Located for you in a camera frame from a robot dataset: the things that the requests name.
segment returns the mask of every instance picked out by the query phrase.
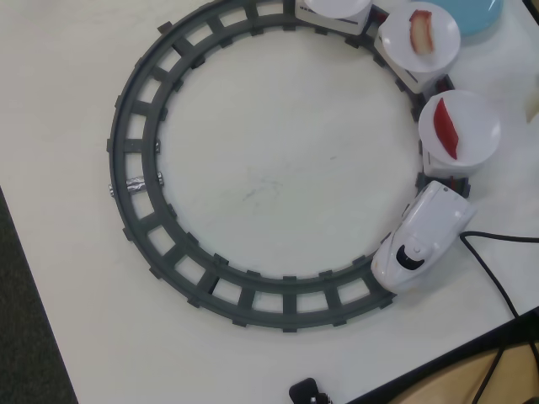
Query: food on plate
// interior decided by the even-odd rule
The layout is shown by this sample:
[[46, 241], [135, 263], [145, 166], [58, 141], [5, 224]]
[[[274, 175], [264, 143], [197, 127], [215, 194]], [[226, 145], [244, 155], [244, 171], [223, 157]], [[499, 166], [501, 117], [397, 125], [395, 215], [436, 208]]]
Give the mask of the food on plate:
[[539, 88], [526, 100], [526, 122], [529, 124], [539, 114]]
[[432, 38], [432, 13], [415, 10], [410, 17], [410, 41], [417, 55], [430, 55], [435, 51]]
[[456, 133], [453, 121], [447, 112], [446, 103], [440, 98], [435, 110], [435, 131], [446, 152], [456, 160], [456, 146], [458, 145], [458, 134]]

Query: power cord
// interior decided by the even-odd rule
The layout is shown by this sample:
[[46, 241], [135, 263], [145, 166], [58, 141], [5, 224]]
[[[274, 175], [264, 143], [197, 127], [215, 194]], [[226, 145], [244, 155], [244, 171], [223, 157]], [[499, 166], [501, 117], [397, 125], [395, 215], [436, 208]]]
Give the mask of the power cord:
[[[460, 235], [461, 241], [464, 243], [466, 248], [470, 250], [470, 253], [472, 253], [473, 256], [477, 259], [477, 261], [481, 264], [483, 269], [487, 272], [487, 275], [490, 277], [490, 279], [494, 282], [494, 284], [498, 288], [499, 293], [501, 293], [501, 295], [504, 297], [504, 300], [507, 303], [507, 306], [509, 307], [509, 309], [511, 310], [511, 313], [513, 314], [513, 316], [515, 316], [515, 318], [520, 317], [519, 313], [515, 309], [515, 306], [513, 305], [513, 302], [509, 298], [509, 295], [507, 295], [507, 292], [505, 291], [504, 287], [496, 279], [496, 277], [494, 276], [494, 274], [492, 273], [488, 265], [483, 261], [481, 256], [479, 256], [478, 252], [475, 251], [475, 248], [472, 247], [472, 244], [470, 244], [470, 242], [466, 239], [466, 237], [484, 237], [484, 238], [490, 238], [493, 240], [501, 240], [504, 242], [529, 242], [529, 243], [536, 243], [536, 244], [539, 244], [539, 238], [502, 236], [500, 234], [484, 233], [482, 231], [464, 231]], [[483, 382], [481, 383], [481, 386], [479, 387], [479, 390], [476, 393], [475, 397], [473, 397], [472, 404], [477, 404], [479, 402], [479, 399], [481, 398], [481, 395], [483, 394], [485, 387], [487, 386], [488, 381], [490, 380], [490, 377], [494, 373], [494, 370], [496, 369], [496, 366], [498, 365], [498, 362], [505, 351], [505, 347], [507, 346], [507, 339], [509, 338], [506, 336], [506, 339], [500, 345], [498, 352], [496, 353], [496, 356], [494, 357], [494, 360], [492, 364], [490, 365], [490, 368], [488, 369], [487, 375], [483, 379]], [[530, 338], [529, 344], [530, 344], [531, 351], [533, 352], [533, 356], [536, 360], [537, 371], [539, 372], [539, 352], [537, 352], [537, 347], [533, 341], [533, 338]]]

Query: white table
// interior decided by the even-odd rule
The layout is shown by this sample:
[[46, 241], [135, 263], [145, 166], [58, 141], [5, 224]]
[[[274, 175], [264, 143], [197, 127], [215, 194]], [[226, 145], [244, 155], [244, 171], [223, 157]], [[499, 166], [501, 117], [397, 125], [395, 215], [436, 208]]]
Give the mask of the white table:
[[[344, 403], [507, 322], [460, 243], [388, 308], [291, 335], [235, 327], [153, 278], [122, 234], [105, 142], [156, 27], [203, 2], [0, 2], [0, 185], [81, 404], [286, 403], [308, 376]], [[467, 41], [451, 78], [492, 99], [504, 122], [498, 154], [470, 180], [478, 214], [469, 228], [536, 236], [538, 123], [526, 126], [521, 107], [539, 53], [519, 7], [507, 2], [488, 38]], [[338, 268], [372, 251], [414, 196], [408, 101], [341, 41], [302, 30], [240, 40], [168, 106], [165, 194], [202, 245], [240, 267]], [[539, 305], [539, 248], [472, 243], [520, 313]]]

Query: gray plastic track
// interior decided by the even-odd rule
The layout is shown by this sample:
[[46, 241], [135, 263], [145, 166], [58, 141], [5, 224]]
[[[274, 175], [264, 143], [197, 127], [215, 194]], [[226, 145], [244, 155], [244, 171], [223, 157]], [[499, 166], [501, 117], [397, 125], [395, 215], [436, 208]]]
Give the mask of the gray plastic track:
[[[166, 23], [159, 27], [162, 36], [147, 53], [137, 62], [122, 94], [116, 102], [116, 114], [112, 125], [111, 136], [107, 150], [109, 152], [110, 174], [113, 195], [118, 210], [125, 224], [124, 233], [128, 240], [133, 241], [144, 258], [150, 263], [150, 270], [158, 279], [164, 279], [177, 291], [185, 295], [188, 302], [195, 307], [205, 307], [210, 311], [232, 319], [239, 326], [248, 324], [281, 328], [284, 332], [295, 332], [298, 328], [316, 327], [327, 324], [340, 326], [352, 317], [367, 311], [383, 308], [392, 303], [394, 294], [384, 290], [371, 273], [372, 255], [356, 259], [348, 268], [339, 271], [326, 271], [316, 277], [297, 279], [289, 276], [283, 279], [266, 278], [253, 271], [241, 271], [233, 268], [228, 261], [215, 254], [204, 251], [198, 241], [185, 232], [176, 220], [173, 207], [165, 200], [157, 176], [156, 145], [158, 145], [157, 130], [159, 123], [166, 119], [166, 103], [173, 92], [178, 92], [183, 84], [182, 77], [192, 68], [197, 68], [205, 62], [205, 55], [212, 49], [233, 44], [238, 35], [261, 35], [264, 29], [283, 27], [284, 30], [295, 30], [296, 26], [314, 28], [316, 33], [325, 35], [333, 32], [296, 19], [293, 0], [283, 1], [283, 14], [259, 16], [257, 3], [267, 3], [265, 0], [225, 0], [208, 3], [194, 11], [178, 23]], [[248, 19], [224, 27], [219, 16], [234, 9], [242, 8]], [[371, 24], [378, 25], [387, 14], [374, 7], [371, 11], [367, 26], [362, 35], [344, 35], [348, 45], [365, 47], [378, 58], [379, 64], [384, 64], [374, 48], [374, 40], [366, 34]], [[185, 36], [202, 24], [208, 24], [212, 35], [196, 45], [191, 45]], [[163, 70], [157, 64], [172, 49], [181, 58], [169, 71]], [[137, 99], [146, 80], [153, 77], [160, 82], [153, 101], [145, 103]], [[449, 78], [444, 79], [448, 88], [452, 88]], [[424, 107], [424, 97], [416, 97], [406, 88], [417, 111]], [[127, 139], [128, 124], [131, 114], [146, 116], [146, 124], [141, 142]], [[154, 212], [149, 216], [138, 219], [131, 195], [126, 186], [128, 178], [125, 172], [125, 155], [141, 153], [144, 181]], [[161, 255], [148, 240], [148, 233], [162, 226], [173, 239], [175, 245], [164, 255]], [[205, 273], [198, 282], [193, 284], [174, 268], [185, 257], [192, 258]], [[241, 287], [241, 295], [237, 304], [215, 297], [212, 293], [220, 279]], [[339, 287], [357, 279], [362, 279], [370, 291], [366, 297], [343, 304], [339, 298]], [[253, 308], [257, 292], [282, 295], [283, 308], [281, 313], [258, 311]], [[323, 292], [328, 303], [327, 310], [314, 312], [298, 312], [297, 296]]]

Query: red food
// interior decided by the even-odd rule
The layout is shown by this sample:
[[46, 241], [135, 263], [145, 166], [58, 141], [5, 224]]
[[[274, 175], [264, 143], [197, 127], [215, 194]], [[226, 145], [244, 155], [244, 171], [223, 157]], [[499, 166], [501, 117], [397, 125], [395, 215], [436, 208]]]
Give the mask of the red food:
[[432, 13], [415, 10], [410, 17], [410, 41], [417, 55], [429, 55], [435, 51], [432, 40]]
[[453, 121], [447, 112], [444, 99], [440, 98], [435, 110], [435, 130], [438, 139], [446, 152], [456, 160], [456, 146], [458, 145], [458, 134], [456, 133]]

